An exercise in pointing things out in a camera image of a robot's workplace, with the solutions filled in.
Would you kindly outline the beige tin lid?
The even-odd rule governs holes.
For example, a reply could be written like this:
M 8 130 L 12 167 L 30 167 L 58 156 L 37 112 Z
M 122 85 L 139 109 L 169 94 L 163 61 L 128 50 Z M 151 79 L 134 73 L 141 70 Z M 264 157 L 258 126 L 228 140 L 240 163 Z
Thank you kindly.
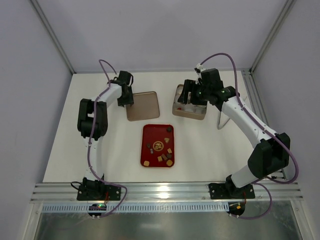
M 128 121 L 135 122 L 160 117 L 158 95 L 155 91 L 134 93 L 133 101 L 133 105 L 126 107 Z

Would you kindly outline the metal serving tongs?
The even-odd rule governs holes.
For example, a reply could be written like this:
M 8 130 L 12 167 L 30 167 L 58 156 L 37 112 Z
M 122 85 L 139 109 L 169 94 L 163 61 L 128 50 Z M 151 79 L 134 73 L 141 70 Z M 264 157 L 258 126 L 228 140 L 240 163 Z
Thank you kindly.
M 228 117 L 225 113 L 219 111 L 216 123 L 217 129 L 222 130 L 229 121 L 230 117 Z

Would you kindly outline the beige tin box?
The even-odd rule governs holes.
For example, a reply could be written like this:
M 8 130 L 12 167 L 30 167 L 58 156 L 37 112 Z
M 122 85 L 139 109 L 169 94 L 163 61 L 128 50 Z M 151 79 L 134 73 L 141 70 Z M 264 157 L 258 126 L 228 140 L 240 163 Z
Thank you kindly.
M 172 104 L 172 114 L 178 117 L 189 118 L 194 120 L 203 120 L 207 113 L 207 105 L 194 105 L 191 104 L 190 98 L 191 93 L 188 95 L 188 101 L 186 104 L 179 103 L 178 98 L 180 97 L 183 84 L 179 84 L 176 88 L 173 104 Z

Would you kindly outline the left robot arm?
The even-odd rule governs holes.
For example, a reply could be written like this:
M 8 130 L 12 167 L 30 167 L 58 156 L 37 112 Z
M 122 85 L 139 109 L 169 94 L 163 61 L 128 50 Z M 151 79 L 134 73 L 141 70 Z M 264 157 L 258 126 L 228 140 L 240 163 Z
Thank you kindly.
M 106 89 L 93 98 L 79 103 L 77 130 L 84 140 L 87 167 L 78 188 L 78 201 L 120 201 L 122 186 L 105 181 L 102 168 L 102 143 L 108 130 L 108 107 L 117 102 L 125 107 L 134 104 L 134 76 L 121 70 L 109 80 Z

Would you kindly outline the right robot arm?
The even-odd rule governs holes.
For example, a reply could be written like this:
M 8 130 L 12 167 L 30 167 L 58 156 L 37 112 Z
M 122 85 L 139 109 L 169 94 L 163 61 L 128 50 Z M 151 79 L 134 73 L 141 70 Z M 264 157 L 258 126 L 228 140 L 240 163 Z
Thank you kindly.
M 211 198 L 253 199 L 254 182 L 288 166 L 290 137 L 286 133 L 277 133 L 248 109 L 238 88 L 224 86 L 216 68 L 205 69 L 198 65 L 194 70 L 198 74 L 197 80 L 184 81 L 178 103 L 215 106 L 239 127 L 253 147 L 244 167 L 229 175 L 225 183 L 209 185 Z

